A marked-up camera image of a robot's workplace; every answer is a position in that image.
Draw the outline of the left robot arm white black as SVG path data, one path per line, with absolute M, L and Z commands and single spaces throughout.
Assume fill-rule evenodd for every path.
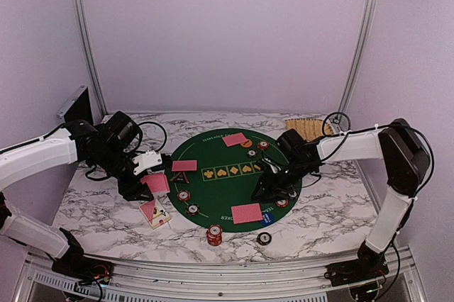
M 142 179 L 148 170 L 164 170 L 171 162 L 158 150 L 139 152 L 128 147 L 141 140 L 143 131 L 125 113 L 116 112 L 107 122 L 85 120 L 62 123 L 51 132 L 1 151 L 1 189 L 60 165 L 86 162 L 116 179 L 127 201 L 151 200 Z M 75 237 L 51 227 L 1 200 L 1 235 L 48 254 L 75 277 L 89 272 L 89 260 Z

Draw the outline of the orange poker chip stack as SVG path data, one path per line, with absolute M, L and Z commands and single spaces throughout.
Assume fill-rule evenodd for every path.
M 207 242 L 211 246 L 219 246 L 222 243 L 223 229 L 220 225 L 210 225 L 206 231 Z

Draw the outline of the red playing card deck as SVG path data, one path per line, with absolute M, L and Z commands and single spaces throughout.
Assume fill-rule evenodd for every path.
M 145 175 L 140 182 L 145 185 L 145 194 L 170 193 L 170 186 L 164 173 Z

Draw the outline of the triangular all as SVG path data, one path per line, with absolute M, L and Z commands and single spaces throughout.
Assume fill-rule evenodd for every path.
M 177 183 L 177 184 L 188 184 L 189 183 L 189 179 L 185 172 L 177 172 L 176 174 L 174 174 L 172 176 L 170 181 L 172 183 Z

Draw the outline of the blue small blind button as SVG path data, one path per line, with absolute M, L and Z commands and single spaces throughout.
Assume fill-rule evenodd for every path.
M 261 225 L 264 227 L 272 225 L 275 222 L 275 217 L 272 213 L 263 213 L 262 220 L 260 221 Z

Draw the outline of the dealt red card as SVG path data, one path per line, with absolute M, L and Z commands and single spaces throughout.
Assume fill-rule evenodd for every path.
M 231 213 L 234 225 L 258 222 L 263 219 L 259 203 L 232 206 Z
M 235 133 L 232 135 L 227 135 L 222 137 L 222 140 L 226 147 L 233 147 L 236 145 L 240 145 L 248 141 L 248 139 L 244 136 L 243 133 Z
M 196 160 L 177 160 L 172 163 L 173 172 L 195 172 L 197 170 Z

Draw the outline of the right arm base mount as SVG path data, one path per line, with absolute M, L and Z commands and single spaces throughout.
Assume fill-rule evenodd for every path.
M 363 242 L 358 249 L 357 258 L 329 264 L 324 277 L 332 286 L 358 283 L 368 279 L 386 276 L 389 273 L 384 252 L 375 252 Z

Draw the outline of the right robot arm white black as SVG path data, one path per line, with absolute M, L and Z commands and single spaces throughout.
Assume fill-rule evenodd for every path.
M 418 192 L 433 173 L 433 151 L 425 136 L 398 118 L 388 125 L 322 135 L 313 141 L 290 129 L 278 137 L 277 146 L 288 163 L 280 165 L 263 157 L 262 174 L 251 194 L 254 202 L 276 202 L 289 197 L 298 181 L 326 163 L 383 160 L 387 193 L 375 225 L 351 265 L 356 278 L 368 278 L 378 269 L 379 259 L 403 228 Z

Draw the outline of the single orange poker chip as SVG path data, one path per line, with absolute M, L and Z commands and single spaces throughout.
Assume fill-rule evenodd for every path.
M 190 198 L 191 198 L 191 194 L 189 191 L 180 191 L 178 194 L 177 194 L 177 198 L 180 200 L 180 201 L 188 201 Z

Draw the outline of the orange big blind button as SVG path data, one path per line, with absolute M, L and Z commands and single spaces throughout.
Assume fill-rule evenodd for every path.
M 253 145 L 253 142 L 249 139 L 247 139 L 245 142 L 242 142 L 240 144 L 240 146 L 243 148 L 249 148 L 249 147 L 252 147 L 252 145 Z

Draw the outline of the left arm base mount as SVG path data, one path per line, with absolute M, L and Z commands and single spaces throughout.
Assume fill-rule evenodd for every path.
M 60 228 L 59 231 L 66 237 L 68 250 L 61 257 L 52 258 L 52 270 L 73 278 L 88 281 L 89 279 L 111 278 L 114 265 L 106 260 L 86 257 L 84 250 L 70 231 Z

